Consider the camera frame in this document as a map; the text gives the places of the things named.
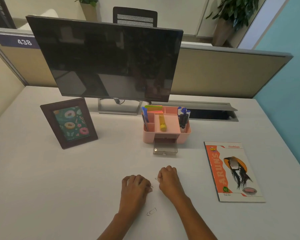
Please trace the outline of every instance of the computer monitor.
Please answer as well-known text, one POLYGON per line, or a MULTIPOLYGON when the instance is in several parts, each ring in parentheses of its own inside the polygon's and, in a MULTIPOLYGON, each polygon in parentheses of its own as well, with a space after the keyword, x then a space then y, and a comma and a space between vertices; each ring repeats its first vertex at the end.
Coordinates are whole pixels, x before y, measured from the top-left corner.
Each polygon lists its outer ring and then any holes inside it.
POLYGON ((168 101, 182 30, 26 18, 63 96, 168 101))

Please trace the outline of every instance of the blue wall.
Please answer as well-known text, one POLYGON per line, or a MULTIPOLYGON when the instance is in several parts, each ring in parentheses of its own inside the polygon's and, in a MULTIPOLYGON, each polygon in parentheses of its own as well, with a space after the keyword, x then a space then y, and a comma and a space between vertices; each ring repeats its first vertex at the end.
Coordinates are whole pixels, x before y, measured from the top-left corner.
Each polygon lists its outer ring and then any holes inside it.
POLYGON ((300 163, 300 0, 290 0, 257 50, 294 58, 255 96, 300 163))

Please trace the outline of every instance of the woman illustration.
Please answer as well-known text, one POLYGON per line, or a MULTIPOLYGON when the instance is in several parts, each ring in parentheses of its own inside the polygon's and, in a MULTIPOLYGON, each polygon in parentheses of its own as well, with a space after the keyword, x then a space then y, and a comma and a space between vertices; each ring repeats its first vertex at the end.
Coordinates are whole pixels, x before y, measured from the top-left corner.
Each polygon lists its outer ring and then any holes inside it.
POLYGON ((227 167, 231 170, 232 177, 238 185, 237 189, 240 189, 240 187, 242 189, 245 188, 247 186, 248 180, 252 182, 251 178, 247 175, 247 166, 239 158, 231 156, 224 158, 223 161, 225 165, 227 165, 227 167))

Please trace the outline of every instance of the mesh chair back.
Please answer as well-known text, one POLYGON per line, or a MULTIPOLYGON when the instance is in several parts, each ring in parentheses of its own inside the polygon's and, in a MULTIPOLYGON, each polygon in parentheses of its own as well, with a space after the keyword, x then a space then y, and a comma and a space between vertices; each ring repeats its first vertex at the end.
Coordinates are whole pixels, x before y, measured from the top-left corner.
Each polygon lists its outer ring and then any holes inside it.
POLYGON ((157 21, 158 13, 155 11, 129 7, 113 8, 113 23, 157 27, 157 21))

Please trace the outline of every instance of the picture frame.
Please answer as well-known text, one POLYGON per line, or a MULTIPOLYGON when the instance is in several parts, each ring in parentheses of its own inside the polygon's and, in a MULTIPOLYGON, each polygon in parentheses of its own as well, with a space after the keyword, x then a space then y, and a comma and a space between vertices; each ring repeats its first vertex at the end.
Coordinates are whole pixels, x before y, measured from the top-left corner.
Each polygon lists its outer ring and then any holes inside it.
POLYGON ((83 97, 40 105, 62 149, 98 139, 83 97))

